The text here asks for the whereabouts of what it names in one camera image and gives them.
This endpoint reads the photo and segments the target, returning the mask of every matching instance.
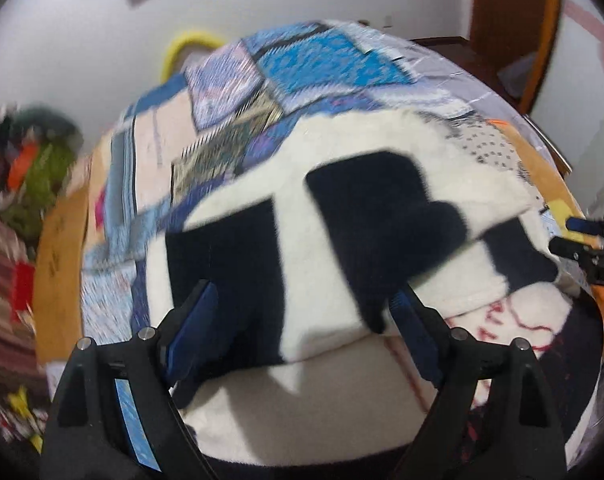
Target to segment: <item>metal screw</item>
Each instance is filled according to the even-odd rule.
[[[531,343],[529,343],[523,337],[517,337],[513,340],[513,342],[515,343],[515,346],[517,346],[520,350],[528,350],[529,348],[531,348]]]
[[[468,337],[468,332],[462,327],[457,326],[451,329],[451,337],[453,339],[457,339],[458,341],[464,341]]]
[[[153,338],[156,335],[156,329],[152,326],[145,326],[142,330],[138,332],[138,337],[142,341],[146,341],[147,339]]]
[[[91,346],[91,339],[89,337],[83,337],[76,343],[76,346],[80,350],[86,350],[87,348],[89,348],[89,346]]]

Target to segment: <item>black and white garment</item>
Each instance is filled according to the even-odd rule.
[[[384,476],[424,418],[406,370],[371,335],[397,333],[385,301],[407,280],[476,336],[491,303],[537,298],[544,283],[553,301],[518,311],[516,334],[544,326],[538,346],[549,346],[572,312],[551,285],[557,266],[530,190],[410,110],[300,120],[185,229],[148,248],[150,320],[188,301],[199,279],[215,283],[218,307],[202,316],[174,399],[231,476],[232,463],[366,471],[363,457]]]

